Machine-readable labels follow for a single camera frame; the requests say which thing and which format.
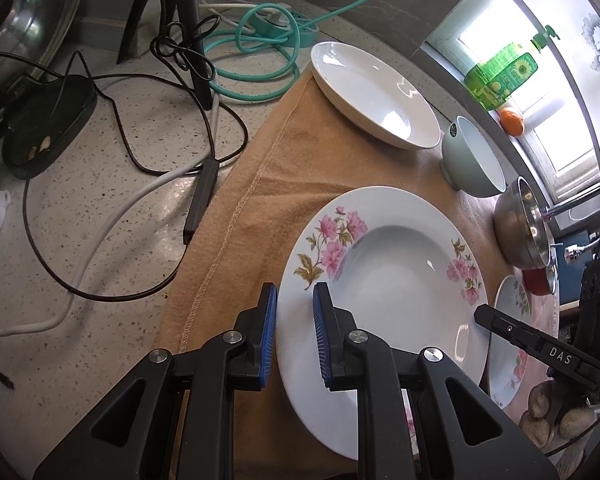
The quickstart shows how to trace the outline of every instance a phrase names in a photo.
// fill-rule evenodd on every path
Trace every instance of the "plate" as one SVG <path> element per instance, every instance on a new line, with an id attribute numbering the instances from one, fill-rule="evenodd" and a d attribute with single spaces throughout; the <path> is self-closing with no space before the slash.
<path id="1" fill-rule="evenodd" d="M 325 41 L 311 49 L 314 78 L 350 121 L 384 142 L 426 150 L 442 133 L 429 103 L 385 62 L 354 46 Z"/>
<path id="2" fill-rule="evenodd" d="M 323 207 L 296 242 L 278 293 L 276 352 L 286 394 L 325 446 L 356 460 L 355 392 L 330 392 L 320 374 L 312 289 L 329 284 L 335 306 L 393 348 L 437 346 L 477 384 L 489 335 L 474 323 L 486 303 L 482 275 L 453 224 L 393 187 L 349 191 Z"/>
<path id="3" fill-rule="evenodd" d="M 507 276 L 496 295 L 496 310 L 531 325 L 531 303 L 525 287 L 515 276 Z M 513 400 L 525 374 L 527 355 L 503 338 L 491 338 L 489 348 L 489 393 L 491 400 L 506 408 Z"/>

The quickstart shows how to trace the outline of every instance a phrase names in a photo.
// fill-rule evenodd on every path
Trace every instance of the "teal cable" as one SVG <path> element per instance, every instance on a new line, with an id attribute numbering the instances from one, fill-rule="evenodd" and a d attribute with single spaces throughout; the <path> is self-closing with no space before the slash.
<path id="1" fill-rule="evenodd" d="M 245 12 L 244 16 L 238 23 L 238 27 L 235 31 L 217 30 L 214 33 L 210 34 L 209 35 L 210 38 L 214 37 L 214 36 L 227 36 L 227 38 L 222 38 L 221 40 L 216 40 L 216 41 L 209 43 L 208 45 L 205 45 L 205 53 L 209 52 L 216 46 L 219 46 L 224 43 L 229 43 L 231 41 L 235 41 L 235 45 L 238 48 L 238 51 L 240 51 L 241 53 L 244 53 L 244 54 L 252 54 L 255 52 L 259 52 L 260 50 L 267 48 L 268 46 L 272 46 L 286 58 L 286 65 L 283 66 L 282 68 L 276 70 L 275 72 L 270 72 L 267 74 L 260 74 L 260 75 L 238 74 L 238 73 L 230 72 L 229 70 L 224 70 L 224 69 L 221 69 L 218 67 L 216 67 L 216 72 L 218 72 L 218 75 L 221 75 L 228 79 L 233 79 L 236 81 L 267 82 L 267 81 L 272 81 L 273 79 L 276 79 L 282 75 L 285 75 L 287 72 L 292 70 L 293 76 L 291 78 L 291 81 L 284 87 L 282 87 L 278 90 L 275 90 L 273 92 L 270 92 L 268 94 L 256 94 L 256 95 L 240 94 L 238 92 L 233 92 L 231 90 L 221 87 L 215 81 L 210 83 L 211 88 L 215 92 L 217 92 L 221 95 L 224 95 L 226 97 L 230 97 L 232 99 L 236 99 L 239 101 L 247 101 L 247 102 L 268 101 L 268 100 L 276 99 L 276 98 L 284 95 L 286 93 L 286 91 L 289 90 L 293 86 L 293 84 L 296 82 L 296 80 L 298 79 L 298 77 L 300 75 L 300 70 L 298 69 L 298 66 L 296 65 L 296 60 L 298 59 L 298 53 L 300 51 L 300 30 L 307 28 L 307 27 L 311 27 L 312 25 L 315 25 L 316 23 L 319 23 L 322 20 L 327 20 L 329 18 L 333 18 L 334 16 L 342 14 L 343 12 L 347 12 L 348 10 L 354 9 L 357 6 L 365 4 L 368 1 L 369 0 L 356 0 L 355 2 L 353 2 L 349 5 L 341 7 L 340 9 L 332 10 L 331 12 L 327 12 L 326 14 L 324 14 L 322 16 L 318 16 L 317 18 L 315 18 L 313 20 L 309 20 L 308 22 L 303 23 L 301 26 L 298 25 L 298 22 L 296 22 L 296 19 L 291 15 L 291 13 L 287 9 L 285 9 L 282 6 L 279 6 L 278 4 L 260 4 L 256 7 L 253 7 L 253 9 L 249 9 L 247 12 Z M 281 34 L 277 38 L 264 38 L 263 36 L 260 36 L 255 33 L 249 34 L 249 33 L 245 32 L 244 25 L 247 23 L 248 19 L 251 16 L 253 16 L 256 12 L 258 12 L 259 10 L 262 10 L 262 9 L 276 9 L 276 10 L 282 12 L 288 18 L 289 25 L 291 26 L 291 30 L 285 31 L 283 34 Z M 292 52 L 290 54 L 282 46 L 280 46 L 280 43 L 285 43 L 286 39 L 291 34 L 295 34 L 295 37 L 294 37 L 294 46 L 292 47 Z M 245 43 L 259 43 L 259 44 L 256 46 L 246 46 Z"/>

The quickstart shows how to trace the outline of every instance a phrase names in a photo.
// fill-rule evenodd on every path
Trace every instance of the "green bottle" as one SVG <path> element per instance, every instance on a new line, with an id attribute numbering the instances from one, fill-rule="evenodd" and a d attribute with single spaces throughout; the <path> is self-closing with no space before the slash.
<path id="1" fill-rule="evenodd" d="M 544 30 L 533 37 L 528 47 L 509 43 L 486 63 L 478 63 L 464 76 L 465 86 L 485 110 L 495 110 L 503 105 L 513 91 L 538 70 L 531 53 L 546 47 L 549 36 L 560 39 L 549 25 Z"/>

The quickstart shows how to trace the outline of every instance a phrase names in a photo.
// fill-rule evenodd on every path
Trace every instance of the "orange fruit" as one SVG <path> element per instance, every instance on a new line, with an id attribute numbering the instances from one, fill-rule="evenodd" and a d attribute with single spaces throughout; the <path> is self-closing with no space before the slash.
<path id="1" fill-rule="evenodd" d="M 525 121 L 513 108 L 505 108 L 499 115 L 502 129 L 511 137 L 519 137 L 525 132 Z"/>

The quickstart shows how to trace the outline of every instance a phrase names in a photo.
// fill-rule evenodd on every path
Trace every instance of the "window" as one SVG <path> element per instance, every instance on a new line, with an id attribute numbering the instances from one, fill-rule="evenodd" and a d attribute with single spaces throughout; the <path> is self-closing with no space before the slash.
<path id="1" fill-rule="evenodd" d="M 466 74 L 506 44 L 525 44 L 536 33 L 512 0 L 463 0 L 428 41 Z M 580 105 L 554 54 L 544 48 L 532 55 L 538 71 L 509 102 L 525 121 L 520 143 L 558 202 L 599 180 L 600 171 Z"/>

